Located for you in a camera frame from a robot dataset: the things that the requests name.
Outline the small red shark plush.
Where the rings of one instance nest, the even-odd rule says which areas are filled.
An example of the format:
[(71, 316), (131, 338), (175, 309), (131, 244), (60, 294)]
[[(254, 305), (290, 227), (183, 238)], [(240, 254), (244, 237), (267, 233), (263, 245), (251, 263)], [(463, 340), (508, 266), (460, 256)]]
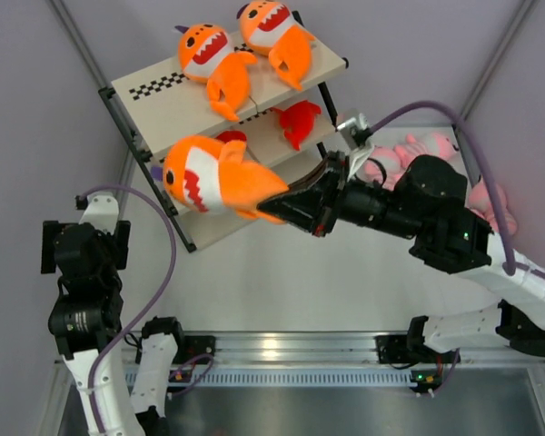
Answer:
[(279, 116), (284, 138), (295, 151), (301, 150), (302, 142), (312, 132), (316, 116), (322, 113), (319, 105), (308, 100), (297, 102), (287, 109), (272, 107), (272, 110)]

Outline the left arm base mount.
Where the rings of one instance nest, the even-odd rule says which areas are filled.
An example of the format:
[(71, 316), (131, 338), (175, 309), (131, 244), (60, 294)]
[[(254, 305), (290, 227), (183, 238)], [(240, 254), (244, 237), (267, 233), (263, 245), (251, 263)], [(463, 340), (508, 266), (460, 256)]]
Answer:
[(205, 334), (188, 334), (182, 340), (178, 339), (176, 344), (177, 353), (173, 358), (173, 363), (182, 364), (201, 354), (214, 356), (216, 337)]

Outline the large red shark plush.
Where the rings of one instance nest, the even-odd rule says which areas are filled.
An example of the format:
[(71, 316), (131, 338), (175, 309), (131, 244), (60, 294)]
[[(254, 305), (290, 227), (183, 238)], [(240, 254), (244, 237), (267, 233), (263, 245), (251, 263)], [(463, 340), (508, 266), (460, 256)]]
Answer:
[(237, 130), (223, 131), (216, 136), (216, 139), (222, 141), (223, 143), (229, 143), (231, 141), (241, 141), (245, 143), (247, 141), (245, 133)]

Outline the orange shark plush face down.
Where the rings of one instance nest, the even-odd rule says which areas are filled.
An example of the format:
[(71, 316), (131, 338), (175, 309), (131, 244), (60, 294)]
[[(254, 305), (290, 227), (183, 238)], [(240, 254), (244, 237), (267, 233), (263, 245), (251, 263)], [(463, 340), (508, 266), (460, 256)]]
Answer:
[(247, 143), (192, 135), (176, 142), (162, 164), (163, 187), (176, 202), (203, 214), (233, 211), (245, 220), (284, 220), (258, 205), (288, 184), (272, 169), (246, 157)]

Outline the orange shark plush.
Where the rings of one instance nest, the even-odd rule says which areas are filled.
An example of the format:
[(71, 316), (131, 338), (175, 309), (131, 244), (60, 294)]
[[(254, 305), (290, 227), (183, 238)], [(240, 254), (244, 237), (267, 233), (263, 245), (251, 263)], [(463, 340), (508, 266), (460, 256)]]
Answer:
[(249, 100), (252, 89), (248, 67), (258, 62), (257, 57), (236, 51), (219, 25), (177, 25), (174, 29), (181, 34), (177, 54), (183, 74), (205, 85), (213, 112), (238, 122), (237, 111)]

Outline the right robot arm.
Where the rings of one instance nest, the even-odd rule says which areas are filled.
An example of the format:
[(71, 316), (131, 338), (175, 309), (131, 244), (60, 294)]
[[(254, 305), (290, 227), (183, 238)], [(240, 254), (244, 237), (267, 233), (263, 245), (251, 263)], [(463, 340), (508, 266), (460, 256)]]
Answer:
[(356, 178), (350, 157), (333, 152), (258, 210), (317, 237), (339, 221), (401, 237), (425, 265), (498, 297), (473, 312), (414, 317), (406, 332), (378, 338), (380, 362), (445, 363), (464, 348), (500, 347), (545, 358), (545, 270), (517, 255), (514, 274), (504, 271), (501, 237), (467, 208), (466, 188), (447, 162), (422, 155), (386, 190)]

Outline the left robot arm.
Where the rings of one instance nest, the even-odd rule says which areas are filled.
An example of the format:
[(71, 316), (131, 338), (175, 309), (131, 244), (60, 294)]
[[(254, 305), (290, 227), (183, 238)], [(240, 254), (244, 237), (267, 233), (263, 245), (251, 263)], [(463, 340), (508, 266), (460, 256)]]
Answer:
[(41, 272), (61, 273), (48, 319), (58, 353), (72, 374), (91, 435), (166, 435), (168, 372), (187, 351), (181, 324), (154, 317), (142, 331), (135, 384), (125, 381), (120, 320), (131, 224), (114, 233), (90, 223), (43, 224)]

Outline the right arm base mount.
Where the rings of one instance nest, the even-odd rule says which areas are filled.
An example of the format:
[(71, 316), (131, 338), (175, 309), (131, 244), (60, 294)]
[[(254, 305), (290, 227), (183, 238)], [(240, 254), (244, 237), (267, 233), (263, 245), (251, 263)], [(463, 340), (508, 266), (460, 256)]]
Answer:
[(417, 364), (460, 362), (456, 351), (436, 352), (423, 344), (410, 348), (405, 334), (380, 335), (375, 339), (378, 361), (381, 364), (393, 365), (406, 369)]

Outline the orange shark plush facing up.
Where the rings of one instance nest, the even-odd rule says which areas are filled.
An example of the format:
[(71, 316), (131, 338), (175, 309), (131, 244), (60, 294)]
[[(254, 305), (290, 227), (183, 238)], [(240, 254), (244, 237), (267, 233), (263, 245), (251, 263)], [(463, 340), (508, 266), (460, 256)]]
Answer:
[(251, 1), (239, 9), (236, 19), (246, 45), (268, 59), (281, 81), (300, 92), (312, 67), (315, 36), (279, 1)]

